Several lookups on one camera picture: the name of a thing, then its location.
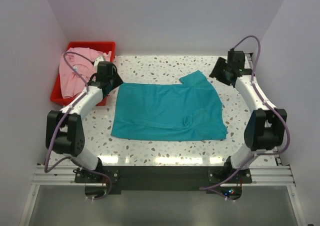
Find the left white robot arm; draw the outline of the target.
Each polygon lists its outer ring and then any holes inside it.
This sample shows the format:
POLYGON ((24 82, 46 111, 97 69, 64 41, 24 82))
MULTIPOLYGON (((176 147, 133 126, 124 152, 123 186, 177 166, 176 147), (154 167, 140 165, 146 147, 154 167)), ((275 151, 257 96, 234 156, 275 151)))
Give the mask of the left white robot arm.
POLYGON ((84 90, 67 106, 47 115, 45 144, 48 149, 44 171, 50 172, 66 159, 86 170, 86 177, 99 182, 103 176, 102 161, 85 146, 83 120, 107 95, 123 84, 112 62, 100 61, 84 90))

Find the teal t shirt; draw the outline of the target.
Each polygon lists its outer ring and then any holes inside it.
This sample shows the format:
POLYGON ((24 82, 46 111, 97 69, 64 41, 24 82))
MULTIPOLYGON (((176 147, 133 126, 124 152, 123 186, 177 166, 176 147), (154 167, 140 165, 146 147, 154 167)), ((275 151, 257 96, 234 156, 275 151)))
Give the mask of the teal t shirt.
POLYGON ((180 84, 124 83, 119 87, 111 135, 146 141, 224 140, 223 104, 202 72, 180 84))

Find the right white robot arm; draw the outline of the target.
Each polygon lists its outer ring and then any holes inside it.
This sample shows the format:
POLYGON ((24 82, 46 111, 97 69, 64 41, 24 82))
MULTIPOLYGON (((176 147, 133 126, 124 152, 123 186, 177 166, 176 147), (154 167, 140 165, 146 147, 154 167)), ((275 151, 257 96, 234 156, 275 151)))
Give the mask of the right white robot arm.
POLYGON ((253 70, 245 67, 245 53, 230 49, 227 58, 218 58, 211 78, 235 88, 250 111, 244 130, 244 144, 223 165, 223 178, 235 182, 259 156, 273 155, 272 150, 284 140, 287 112, 276 108, 262 93, 253 70))

